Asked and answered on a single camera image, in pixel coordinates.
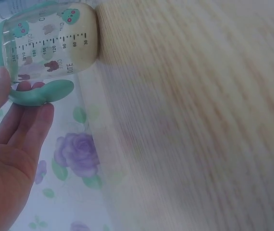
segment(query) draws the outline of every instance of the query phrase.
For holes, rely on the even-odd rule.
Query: tablecloth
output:
[[[100,116],[99,107],[85,109],[77,77],[67,79],[77,88],[54,103],[55,119],[41,151],[35,183],[10,231],[113,230],[101,193],[104,177],[89,128],[89,121]],[[9,101],[0,109],[0,122],[11,104]],[[80,156],[79,160],[75,157],[77,154],[84,155],[81,161],[86,165]]]

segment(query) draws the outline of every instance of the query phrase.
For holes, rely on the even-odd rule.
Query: plastic baby bottle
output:
[[[75,74],[97,58],[96,14],[85,3],[38,4],[0,23],[0,67],[16,84]],[[11,90],[16,104],[39,106],[67,96],[74,89],[68,80],[55,80],[40,89]]]

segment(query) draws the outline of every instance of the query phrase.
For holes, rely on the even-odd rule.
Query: bottle handle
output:
[[[22,106],[41,106],[63,99],[74,90],[74,83],[69,80],[55,80],[41,88],[29,91],[11,90],[9,99]]]

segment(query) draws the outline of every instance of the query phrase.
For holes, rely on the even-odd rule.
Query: wooden surface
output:
[[[116,231],[274,231],[274,4],[110,0],[80,75]]]

